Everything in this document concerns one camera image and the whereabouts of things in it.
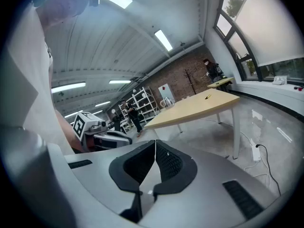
white floor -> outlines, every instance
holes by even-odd
[[[237,110],[240,115],[241,131],[255,144],[260,143],[266,146],[271,173],[279,183],[281,193],[290,190],[304,166],[304,123],[277,108],[245,96],[241,96]],[[188,146],[223,157],[229,156],[228,160],[242,169],[253,166],[255,162],[251,145],[244,134],[241,134],[239,158],[232,159],[233,127],[227,125],[232,125],[231,111],[220,113],[220,118],[221,122],[226,124],[218,124],[216,115],[213,115],[181,124],[183,133],[179,132],[177,126],[160,128],[156,132],[159,139],[169,141],[171,147]],[[133,138],[134,143],[157,139],[153,130],[144,129],[141,137],[137,138],[136,130],[133,128],[128,135]],[[265,149],[260,147],[260,152],[267,164]],[[266,173],[267,168],[259,162],[246,171],[256,176]],[[156,163],[151,173],[159,173]],[[144,193],[149,193],[155,184],[161,182],[160,175],[151,174],[151,176],[153,178],[146,178],[141,185],[141,191]],[[266,186],[266,175],[256,178]],[[277,186],[273,180],[270,180],[269,184],[268,179],[267,187],[278,196]]]

man in black clothes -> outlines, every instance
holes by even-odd
[[[139,120],[138,120],[138,111],[134,107],[132,107],[132,105],[130,103],[127,103],[125,101],[125,99],[121,99],[120,103],[123,104],[123,107],[127,110],[130,119],[136,126],[137,132],[138,132],[137,137],[139,137],[143,132],[143,128],[140,125]]]

wooden table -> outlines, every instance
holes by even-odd
[[[220,123],[219,113],[231,109],[233,118],[234,146],[233,158],[238,157],[240,124],[237,111],[234,109],[239,101],[239,97],[216,89],[208,89],[197,95],[191,96],[175,103],[174,107],[166,109],[152,119],[145,128],[153,129],[177,125],[182,133],[179,124],[200,119],[209,115],[216,114]]]
[[[219,81],[217,81],[217,82],[214,82],[214,83],[211,84],[211,85],[208,85],[207,87],[208,87],[208,88],[216,88],[216,87],[219,87],[219,86],[221,86],[221,85],[223,85],[223,84],[225,84],[225,83],[231,81],[232,79],[234,79],[234,77],[231,77],[231,78],[223,78],[223,79],[221,79],[221,80],[219,80]],[[220,88],[221,88],[222,91],[226,91],[226,92],[229,93],[229,91],[227,90],[226,87],[221,86]]]

table leg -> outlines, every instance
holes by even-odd
[[[220,124],[219,113],[217,113],[217,118],[218,118],[218,124]]]
[[[182,133],[181,126],[177,124],[177,127],[179,128],[180,133]]]
[[[231,109],[233,119],[233,159],[238,157],[239,140],[240,140],[240,124],[239,115],[235,108]]]
[[[156,138],[157,138],[157,139],[159,139],[159,136],[157,135],[156,130],[155,130],[155,129],[153,129],[153,131],[154,131],[154,134],[156,135]]]

white box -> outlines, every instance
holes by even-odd
[[[93,125],[98,125],[101,119],[89,112],[78,112],[74,124],[73,131],[77,138],[81,141],[85,131],[88,131]]]

